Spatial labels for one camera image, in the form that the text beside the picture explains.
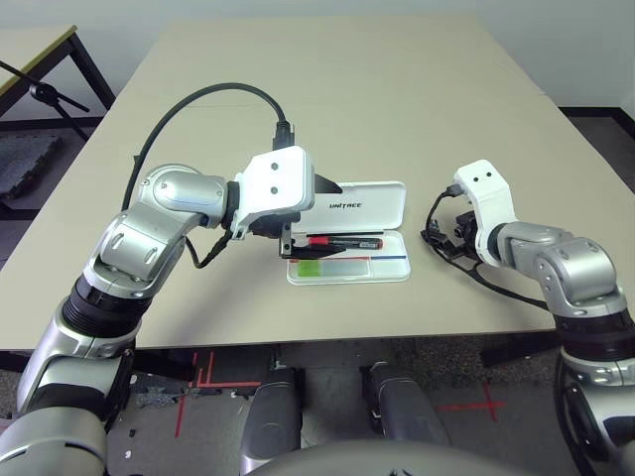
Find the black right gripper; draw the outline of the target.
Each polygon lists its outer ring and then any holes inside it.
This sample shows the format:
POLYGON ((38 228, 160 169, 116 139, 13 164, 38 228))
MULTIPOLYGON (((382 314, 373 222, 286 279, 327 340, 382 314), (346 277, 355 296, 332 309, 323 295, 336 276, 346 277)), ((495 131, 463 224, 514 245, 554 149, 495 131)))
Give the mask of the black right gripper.
MULTIPOLYGON (((454 237, 459 241, 457 245, 449 244, 447 248, 450 257, 476 257, 477 220, 473 211, 467 211, 455 218, 454 237)), ((427 244, 439 243, 439 228, 431 224, 420 232, 427 244)))

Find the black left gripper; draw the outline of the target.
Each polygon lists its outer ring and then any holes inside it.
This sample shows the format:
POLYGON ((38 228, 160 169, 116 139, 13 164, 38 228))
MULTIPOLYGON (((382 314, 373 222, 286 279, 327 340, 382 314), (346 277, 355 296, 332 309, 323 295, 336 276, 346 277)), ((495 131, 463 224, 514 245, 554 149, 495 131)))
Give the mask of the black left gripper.
MULTIPOLYGON (((342 193, 342 189, 335 181, 315 174, 315 193, 342 193)), ((251 233, 277 239, 283 259, 319 260, 345 251, 341 246, 293 247, 292 224, 300 220, 300 212, 264 215, 251 223, 251 233)))

